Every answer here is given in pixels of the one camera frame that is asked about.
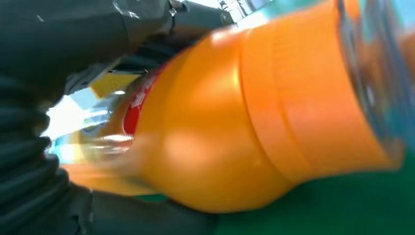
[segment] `clear plastic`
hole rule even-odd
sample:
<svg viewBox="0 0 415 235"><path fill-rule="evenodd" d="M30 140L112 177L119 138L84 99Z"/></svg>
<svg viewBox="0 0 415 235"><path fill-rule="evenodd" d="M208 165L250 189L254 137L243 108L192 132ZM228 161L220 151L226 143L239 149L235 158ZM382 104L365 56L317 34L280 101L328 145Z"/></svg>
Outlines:
<svg viewBox="0 0 415 235"><path fill-rule="evenodd" d="M123 180L128 180L135 174L128 150L133 144L142 104L157 78L155 74L156 71L140 77L99 100L85 113L80 130L57 138L47 151L57 155L63 166L90 165L94 168L93 174L99 171L99 174L124 176ZM71 167L64 168L71 175Z"/></svg>
<svg viewBox="0 0 415 235"><path fill-rule="evenodd" d="M414 6L411 0L367 0L361 18L345 16L341 27L356 94L391 156L403 143L415 147Z"/></svg>

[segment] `black rubber glove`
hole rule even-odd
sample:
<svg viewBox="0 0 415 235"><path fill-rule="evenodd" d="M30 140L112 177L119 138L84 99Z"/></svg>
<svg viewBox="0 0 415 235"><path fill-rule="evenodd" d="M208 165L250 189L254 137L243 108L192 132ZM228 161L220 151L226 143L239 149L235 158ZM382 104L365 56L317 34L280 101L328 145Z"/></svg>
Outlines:
<svg viewBox="0 0 415 235"><path fill-rule="evenodd" d="M167 0L0 0L0 234L199 235L217 216L93 192L46 156L46 108L77 70L133 51L171 19Z"/></svg>

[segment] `bottle label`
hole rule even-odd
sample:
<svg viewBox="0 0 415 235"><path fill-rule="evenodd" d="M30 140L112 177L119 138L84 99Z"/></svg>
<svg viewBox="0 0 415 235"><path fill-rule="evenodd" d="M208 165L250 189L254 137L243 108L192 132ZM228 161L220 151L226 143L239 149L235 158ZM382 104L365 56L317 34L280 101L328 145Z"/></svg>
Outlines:
<svg viewBox="0 0 415 235"><path fill-rule="evenodd" d="M161 72L162 69L158 69L149 73L134 93L122 124L125 134L134 135L144 102Z"/></svg>

